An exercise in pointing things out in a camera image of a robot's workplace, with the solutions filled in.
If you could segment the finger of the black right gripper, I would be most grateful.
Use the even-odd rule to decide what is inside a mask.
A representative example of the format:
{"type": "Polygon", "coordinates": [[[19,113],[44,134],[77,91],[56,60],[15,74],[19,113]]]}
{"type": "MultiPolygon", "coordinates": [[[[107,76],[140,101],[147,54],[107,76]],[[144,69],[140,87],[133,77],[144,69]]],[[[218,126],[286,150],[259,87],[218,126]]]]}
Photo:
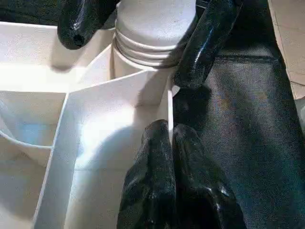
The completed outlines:
{"type": "Polygon", "coordinates": [[[68,0],[58,20],[57,35],[69,50],[85,46],[97,30],[114,28],[118,0],[68,0]]]}
{"type": "Polygon", "coordinates": [[[209,1],[173,75],[174,85],[193,90],[202,86],[233,29],[243,3],[242,0],[209,1]]]}

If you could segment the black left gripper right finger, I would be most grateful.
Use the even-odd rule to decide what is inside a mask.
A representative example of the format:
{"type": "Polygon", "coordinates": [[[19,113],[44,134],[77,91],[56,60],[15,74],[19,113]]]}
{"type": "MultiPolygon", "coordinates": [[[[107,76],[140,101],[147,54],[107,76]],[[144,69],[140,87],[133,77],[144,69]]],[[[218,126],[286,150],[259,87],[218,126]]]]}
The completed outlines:
{"type": "Polygon", "coordinates": [[[173,131],[180,229],[245,229],[243,213],[225,173],[206,157],[197,132],[183,124],[173,131]]]}

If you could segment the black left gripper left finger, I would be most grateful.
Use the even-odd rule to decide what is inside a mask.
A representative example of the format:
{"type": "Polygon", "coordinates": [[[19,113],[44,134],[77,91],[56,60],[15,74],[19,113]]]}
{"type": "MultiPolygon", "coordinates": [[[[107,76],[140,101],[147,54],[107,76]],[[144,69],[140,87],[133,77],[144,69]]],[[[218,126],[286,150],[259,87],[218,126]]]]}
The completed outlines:
{"type": "Polygon", "coordinates": [[[122,189],[118,229],[173,229],[176,226],[176,180],[173,153],[164,119],[142,134],[134,164],[122,189]]]}

